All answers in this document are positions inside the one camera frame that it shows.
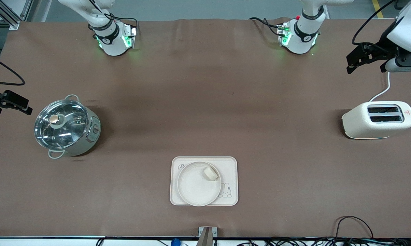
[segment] tabletop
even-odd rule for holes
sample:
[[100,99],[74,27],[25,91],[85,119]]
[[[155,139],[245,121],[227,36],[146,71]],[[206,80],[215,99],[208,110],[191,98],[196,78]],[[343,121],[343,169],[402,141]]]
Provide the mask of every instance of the tabletop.
[[[376,42],[392,20],[357,41]],[[0,235],[330,236],[355,215],[376,237],[411,237],[411,129],[351,140],[341,116],[385,88],[381,62],[346,73],[363,20],[326,20],[296,55],[250,20],[140,22],[135,50],[110,57],[87,23],[21,23],[0,60],[22,75],[25,115],[0,115]],[[0,81],[18,82],[0,67]],[[378,100],[411,105],[411,73],[391,75]],[[76,94],[101,119],[87,153],[51,160],[37,114]],[[239,201],[174,206],[171,161],[232,156]],[[353,221],[340,236],[366,237]]]

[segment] white pot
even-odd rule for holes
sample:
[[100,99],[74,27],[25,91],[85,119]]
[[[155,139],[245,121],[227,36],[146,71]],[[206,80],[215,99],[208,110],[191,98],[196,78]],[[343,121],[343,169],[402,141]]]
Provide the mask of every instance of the white pot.
[[82,105],[76,95],[68,95],[64,100],[46,106],[37,116],[34,126],[37,142],[48,149],[48,156],[52,159],[87,152],[100,134],[99,118]]

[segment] white tray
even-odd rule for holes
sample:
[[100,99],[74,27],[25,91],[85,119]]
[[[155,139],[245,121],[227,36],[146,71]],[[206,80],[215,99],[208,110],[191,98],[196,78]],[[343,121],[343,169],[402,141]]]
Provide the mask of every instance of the white tray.
[[189,206],[179,195],[177,179],[180,171],[192,162],[208,162],[212,164],[221,174],[221,193],[215,201],[208,206],[233,206],[239,200],[239,189],[237,183],[237,161],[231,156],[223,157],[196,157],[179,156],[172,160],[171,190],[169,199],[177,206]]

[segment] gray floor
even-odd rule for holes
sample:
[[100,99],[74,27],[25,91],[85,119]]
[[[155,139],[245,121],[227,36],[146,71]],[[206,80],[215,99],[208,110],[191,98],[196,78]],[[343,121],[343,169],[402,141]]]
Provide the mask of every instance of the gray floor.
[[[402,6],[408,0],[400,0]],[[378,0],[383,6],[388,0]],[[76,12],[49,0],[40,0],[35,20],[46,19],[47,22],[83,22],[84,18]],[[295,17],[301,14],[301,4],[297,0],[117,0],[110,12],[119,17],[134,17],[139,21],[169,21],[177,19],[248,19],[260,17],[276,19],[278,17]],[[395,17],[398,10],[393,5],[382,11],[383,17]],[[367,19],[374,13],[372,0],[354,0],[344,6],[328,6],[331,19]],[[8,30],[0,28],[0,48],[3,47]]]

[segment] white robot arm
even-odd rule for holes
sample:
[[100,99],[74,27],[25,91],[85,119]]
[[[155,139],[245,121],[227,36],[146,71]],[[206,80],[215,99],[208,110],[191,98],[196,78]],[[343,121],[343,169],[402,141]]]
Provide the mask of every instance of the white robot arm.
[[400,11],[399,16],[376,44],[353,43],[357,47],[346,56],[348,73],[361,65],[378,60],[387,60],[380,66],[382,72],[411,71],[411,1]]
[[304,54],[315,44],[319,27],[324,22],[326,14],[324,5],[341,5],[354,0],[299,0],[302,3],[302,14],[299,19],[293,19],[280,28],[279,42],[289,51]]
[[110,14],[107,10],[115,0],[58,0],[61,4],[80,14],[96,33],[99,46],[110,56],[122,55],[132,48],[137,28],[131,27]]

